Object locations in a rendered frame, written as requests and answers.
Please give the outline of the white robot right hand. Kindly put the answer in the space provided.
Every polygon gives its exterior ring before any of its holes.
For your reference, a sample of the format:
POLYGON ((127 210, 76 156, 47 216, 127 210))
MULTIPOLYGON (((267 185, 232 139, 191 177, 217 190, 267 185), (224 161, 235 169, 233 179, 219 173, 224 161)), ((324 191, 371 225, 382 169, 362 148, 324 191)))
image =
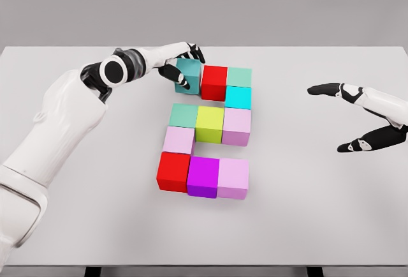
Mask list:
POLYGON ((408 136, 408 101, 380 92, 371 87, 346 83, 327 83, 312 86, 311 95, 326 95, 362 107, 367 112, 387 120, 388 125, 338 146, 339 153, 376 151, 406 141, 408 136))

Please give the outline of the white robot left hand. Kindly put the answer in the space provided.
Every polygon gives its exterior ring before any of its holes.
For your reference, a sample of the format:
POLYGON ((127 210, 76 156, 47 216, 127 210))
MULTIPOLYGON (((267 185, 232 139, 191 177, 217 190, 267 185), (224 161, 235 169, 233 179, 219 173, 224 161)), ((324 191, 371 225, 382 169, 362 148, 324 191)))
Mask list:
POLYGON ((205 64, 205 58, 200 47, 195 43, 179 42, 163 46, 164 64, 158 68, 160 76, 190 90, 190 85, 183 73, 171 62, 174 59, 195 59, 205 64))

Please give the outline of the dark teal block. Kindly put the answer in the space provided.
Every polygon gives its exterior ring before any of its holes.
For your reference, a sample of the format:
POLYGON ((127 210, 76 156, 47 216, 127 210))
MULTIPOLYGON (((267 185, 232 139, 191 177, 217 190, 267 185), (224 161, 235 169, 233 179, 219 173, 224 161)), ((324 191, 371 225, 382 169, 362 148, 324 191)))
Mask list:
POLYGON ((184 75, 190 85, 190 89, 175 84, 176 93, 199 94, 201 83, 201 62, 197 59, 178 58, 176 67, 184 75))

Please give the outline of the red block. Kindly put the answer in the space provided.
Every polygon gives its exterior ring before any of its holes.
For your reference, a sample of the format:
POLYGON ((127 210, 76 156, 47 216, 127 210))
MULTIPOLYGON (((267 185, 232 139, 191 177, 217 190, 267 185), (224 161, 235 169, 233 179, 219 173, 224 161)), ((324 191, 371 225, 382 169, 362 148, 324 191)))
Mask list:
POLYGON ((224 101, 228 68, 205 65, 201 80, 201 98, 210 101, 224 101))
POLYGON ((191 156, 162 152, 156 175, 160 190, 187 193, 187 177, 191 156))

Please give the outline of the mint green block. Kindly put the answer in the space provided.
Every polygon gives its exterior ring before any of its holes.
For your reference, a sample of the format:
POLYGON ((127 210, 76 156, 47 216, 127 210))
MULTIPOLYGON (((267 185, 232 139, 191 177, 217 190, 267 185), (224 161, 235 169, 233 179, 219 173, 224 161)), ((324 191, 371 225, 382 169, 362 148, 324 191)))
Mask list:
POLYGON ((171 108, 169 126, 195 128, 198 115, 198 106, 174 103, 171 108))
POLYGON ((250 68, 228 67, 227 86, 252 87, 252 70, 250 68))

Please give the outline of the cyan block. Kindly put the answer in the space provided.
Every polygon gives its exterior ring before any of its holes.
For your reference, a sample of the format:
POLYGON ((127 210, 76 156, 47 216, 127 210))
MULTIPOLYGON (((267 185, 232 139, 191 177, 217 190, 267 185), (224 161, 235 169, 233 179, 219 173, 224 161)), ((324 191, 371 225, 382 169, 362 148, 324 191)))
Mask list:
POLYGON ((249 87, 226 87, 225 107, 248 109, 252 106, 252 89, 249 87))

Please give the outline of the yellow-green block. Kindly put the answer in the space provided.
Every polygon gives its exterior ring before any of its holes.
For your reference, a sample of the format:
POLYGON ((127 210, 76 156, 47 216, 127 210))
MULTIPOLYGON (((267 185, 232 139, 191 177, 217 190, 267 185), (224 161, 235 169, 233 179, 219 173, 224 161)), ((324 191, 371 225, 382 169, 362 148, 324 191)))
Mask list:
POLYGON ((197 142, 220 144, 224 123, 224 108, 200 105, 196 118, 197 142))

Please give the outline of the light pink block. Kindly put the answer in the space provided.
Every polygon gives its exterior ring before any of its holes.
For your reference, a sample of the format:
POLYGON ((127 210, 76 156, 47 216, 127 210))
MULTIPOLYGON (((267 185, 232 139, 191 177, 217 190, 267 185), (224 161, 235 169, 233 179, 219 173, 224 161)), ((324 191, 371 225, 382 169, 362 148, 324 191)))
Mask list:
POLYGON ((217 197, 244 200, 249 189, 249 161, 221 158, 217 197))
POLYGON ((249 109, 226 107, 222 128, 222 143, 231 146, 248 145, 251 134, 251 116, 249 109))
POLYGON ((168 153, 194 154, 195 130, 168 126, 164 138, 163 151, 168 153))

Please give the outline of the magenta block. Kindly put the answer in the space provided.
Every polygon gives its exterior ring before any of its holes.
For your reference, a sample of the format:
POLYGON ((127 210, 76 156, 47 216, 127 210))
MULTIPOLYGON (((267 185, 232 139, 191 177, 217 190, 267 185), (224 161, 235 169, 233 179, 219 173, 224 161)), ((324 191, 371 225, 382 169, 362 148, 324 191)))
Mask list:
POLYGON ((187 194, 217 198, 219 159, 191 156, 187 177, 187 194))

